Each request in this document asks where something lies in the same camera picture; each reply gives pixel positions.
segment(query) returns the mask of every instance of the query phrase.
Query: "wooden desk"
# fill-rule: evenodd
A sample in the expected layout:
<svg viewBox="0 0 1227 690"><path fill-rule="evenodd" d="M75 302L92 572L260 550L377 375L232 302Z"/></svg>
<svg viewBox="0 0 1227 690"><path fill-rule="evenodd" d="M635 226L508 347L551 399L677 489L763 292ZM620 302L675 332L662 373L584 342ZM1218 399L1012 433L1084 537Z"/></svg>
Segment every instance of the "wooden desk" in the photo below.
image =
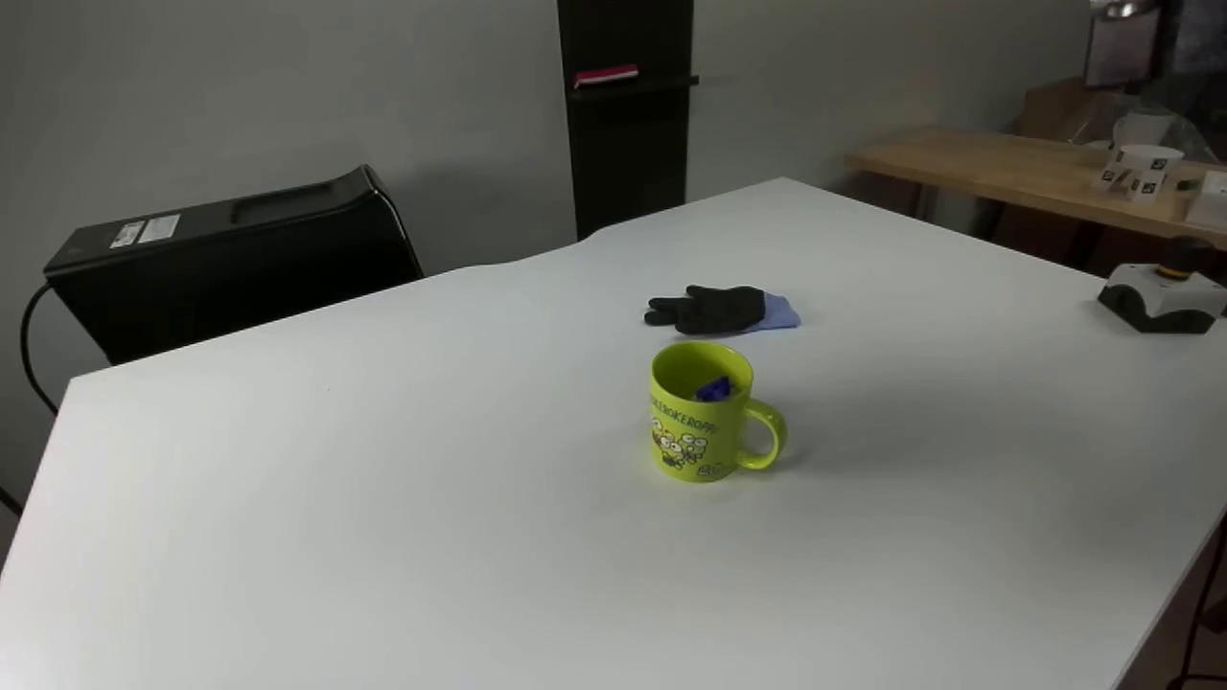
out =
<svg viewBox="0 0 1227 690"><path fill-rule="evenodd" d="M1064 213L1076 223L1135 231L1151 236L1200 232L1227 250L1227 231L1188 226L1193 192L1165 192L1155 204L1130 204L1091 186L1104 148L1080 148L1043 139L912 130L851 154L851 164L924 186L951 186L1012 205ZM1200 180L1211 164L1176 164L1176 180Z"/></svg>

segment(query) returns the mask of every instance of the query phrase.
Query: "white wall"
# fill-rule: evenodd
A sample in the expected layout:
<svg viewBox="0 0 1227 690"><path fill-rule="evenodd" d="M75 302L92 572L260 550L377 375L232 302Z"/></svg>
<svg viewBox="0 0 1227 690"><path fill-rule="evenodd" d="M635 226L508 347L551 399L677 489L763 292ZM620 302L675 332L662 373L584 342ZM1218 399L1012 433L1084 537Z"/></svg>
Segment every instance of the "white wall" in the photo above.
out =
<svg viewBox="0 0 1227 690"><path fill-rule="evenodd" d="M80 223L338 175L369 162L427 269L576 236L554 0L0 0L0 481L48 419L15 324ZM99 362L57 302L62 391Z"/></svg>
<svg viewBox="0 0 1227 690"><path fill-rule="evenodd" d="M691 196L763 175L837 185L908 127L1006 127L1080 71L1084 0L699 0Z"/></svg>
<svg viewBox="0 0 1227 690"><path fill-rule="evenodd" d="M833 185L903 127L1002 127L1080 67L1084 0L699 0L691 186ZM0 0L0 481L48 419L15 323L80 223L372 162L427 269L572 236L554 0ZM48 302L42 375L99 362Z"/></svg>

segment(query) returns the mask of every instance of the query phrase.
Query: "floor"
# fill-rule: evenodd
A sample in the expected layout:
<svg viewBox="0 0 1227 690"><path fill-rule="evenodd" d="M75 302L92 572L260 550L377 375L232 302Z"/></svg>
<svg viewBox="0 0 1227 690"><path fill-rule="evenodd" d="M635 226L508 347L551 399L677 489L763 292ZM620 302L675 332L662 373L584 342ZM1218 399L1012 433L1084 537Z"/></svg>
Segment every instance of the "floor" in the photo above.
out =
<svg viewBox="0 0 1227 690"><path fill-rule="evenodd" d="M1141 644L1135 667L1118 681L1118 690L1165 690L1165 681L1176 674L1185 641L1188 641L1188 617L1197 606L1197 594L1204 585L1204 573L1211 568L1211 548L1197 559L1188 578L1182 583L1173 606L1155 623L1151 641ZM1218 563L1211 600L1227 598L1227 559ZM1227 677L1227 633L1216 636L1200 627L1197 651L1193 651L1193 674L1223 674ZM1227 690L1227 681L1188 681L1185 690Z"/></svg>

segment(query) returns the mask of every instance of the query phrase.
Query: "mug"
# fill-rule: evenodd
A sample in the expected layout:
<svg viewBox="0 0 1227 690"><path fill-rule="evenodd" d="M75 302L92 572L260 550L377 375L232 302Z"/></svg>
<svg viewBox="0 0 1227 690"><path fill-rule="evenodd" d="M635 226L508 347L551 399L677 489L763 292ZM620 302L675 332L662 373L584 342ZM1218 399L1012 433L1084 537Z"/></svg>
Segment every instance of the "mug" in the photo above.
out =
<svg viewBox="0 0 1227 690"><path fill-rule="evenodd" d="M1155 200L1182 158L1185 154L1170 146L1114 146L1099 171L1099 186L1126 192L1126 200Z"/></svg>
<svg viewBox="0 0 1227 690"><path fill-rule="evenodd" d="M763 470L778 460L790 426L751 399L749 355L710 342L677 342L652 361L652 460L681 481L713 481L741 467ZM767 451L745 449L745 426L772 433Z"/></svg>

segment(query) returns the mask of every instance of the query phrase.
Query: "black box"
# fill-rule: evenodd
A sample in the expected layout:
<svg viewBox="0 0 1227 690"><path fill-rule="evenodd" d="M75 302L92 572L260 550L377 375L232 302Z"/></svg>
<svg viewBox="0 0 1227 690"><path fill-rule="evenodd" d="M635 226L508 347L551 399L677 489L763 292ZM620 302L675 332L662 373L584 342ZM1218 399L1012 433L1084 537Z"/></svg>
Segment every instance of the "black box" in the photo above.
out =
<svg viewBox="0 0 1227 690"><path fill-rule="evenodd" d="M372 167L80 226L42 272L110 362L423 276Z"/></svg>

